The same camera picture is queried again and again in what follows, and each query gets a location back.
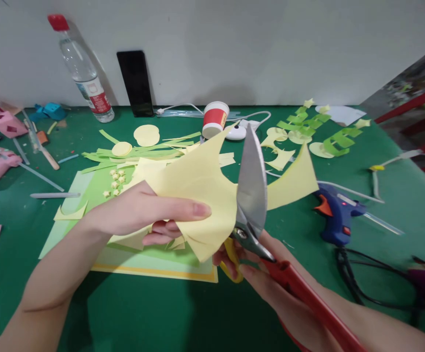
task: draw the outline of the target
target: red bottle cap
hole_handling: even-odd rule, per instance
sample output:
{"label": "red bottle cap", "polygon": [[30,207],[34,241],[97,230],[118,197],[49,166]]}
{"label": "red bottle cap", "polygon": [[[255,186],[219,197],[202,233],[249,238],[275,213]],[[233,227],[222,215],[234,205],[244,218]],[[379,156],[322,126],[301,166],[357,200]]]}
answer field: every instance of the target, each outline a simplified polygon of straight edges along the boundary
{"label": "red bottle cap", "polygon": [[66,18],[61,14],[48,15],[47,20],[56,32],[63,32],[69,30]]}

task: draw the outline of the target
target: paper star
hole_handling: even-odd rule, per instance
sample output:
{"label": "paper star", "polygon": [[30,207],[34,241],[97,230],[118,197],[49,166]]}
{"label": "paper star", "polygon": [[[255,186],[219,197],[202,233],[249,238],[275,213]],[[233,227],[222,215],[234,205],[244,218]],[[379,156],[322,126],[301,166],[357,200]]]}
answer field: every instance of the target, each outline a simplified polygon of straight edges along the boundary
{"label": "paper star", "polygon": [[356,127],[357,129],[361,129],[362,127],[369,127],[369,126],[370,126],[370,120],[364,120],[364,119],[359,119],[354,124],[354,127]]}
{"label": "paper star", "polygon": [[319,113],[320,114],[326,114],[328,111],[330,111],[329,105],[321,107]]}
{"label": "paper star", "polygon": [[312,99],[310,99],[310,100],[306,100],[306,101],[304,102],[304,106],[305,106],[306,108],[311,107],[313,104],[315,104],[315,102],[313,101],[313,98],[312,98]]}

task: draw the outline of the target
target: red paper cup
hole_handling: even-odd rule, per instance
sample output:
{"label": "red paper cup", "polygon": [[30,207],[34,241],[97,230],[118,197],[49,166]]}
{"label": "red paper cup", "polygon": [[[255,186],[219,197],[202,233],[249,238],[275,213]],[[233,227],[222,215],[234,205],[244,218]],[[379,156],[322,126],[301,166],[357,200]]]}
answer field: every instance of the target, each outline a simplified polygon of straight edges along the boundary
{"label": "red paper cup", "polygon": [[204,123],[202,124],[202,135],[211,139],[224,130],[225,121],[230,113],[230,108],[223,102],[212,102],[204,109]]}

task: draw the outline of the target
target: hand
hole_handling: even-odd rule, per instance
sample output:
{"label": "hand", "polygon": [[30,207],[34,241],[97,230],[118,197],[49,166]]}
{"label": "hand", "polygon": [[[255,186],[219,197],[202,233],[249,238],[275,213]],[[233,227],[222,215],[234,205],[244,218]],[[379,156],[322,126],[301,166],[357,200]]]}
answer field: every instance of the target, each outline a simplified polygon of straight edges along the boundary
{"label": "hand", "polygon": [[154,224],[144,245],[165,244],[181,236],[175,220],[197,221],[211,215],[211,208],[190,199],[158,197],[146,181],[93,208],[83,219],[107,235],[124,236]]}
{"label": "hand", "polygon": [[[300,265],[297,259],[279,240],[271,237],[264,230],[259,241],[277,260],[289,261],[296,267],[314,289],[321,288],[319,283]],[[244,250],[237,241],[234,241],[234,243],[240,260],[247,259],[257,263],[261,269],[258,270],[249,265],[241,264],[239,270],[261,298],[276,311],[293,338],[311,351],[338,351],[338,345],[333,337],[315,318],[312,311],[270,277],[266,267],[256,254]],[[221,262],[225,263],[230,274],[235,279],[237,270],[227,256],[224,245],[212,256],[214,265],[219,265]]]}

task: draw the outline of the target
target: smartphone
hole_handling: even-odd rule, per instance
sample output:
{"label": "smartphone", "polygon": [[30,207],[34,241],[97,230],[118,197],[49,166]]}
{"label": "smartphone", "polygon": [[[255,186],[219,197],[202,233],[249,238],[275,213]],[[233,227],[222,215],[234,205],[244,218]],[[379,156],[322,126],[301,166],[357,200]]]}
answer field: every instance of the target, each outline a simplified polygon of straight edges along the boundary
{"label": "smartphone", "polygon": [[144,52],[142,50],[120,51],[116,53],[116,56],[134,117],[154,116]]}

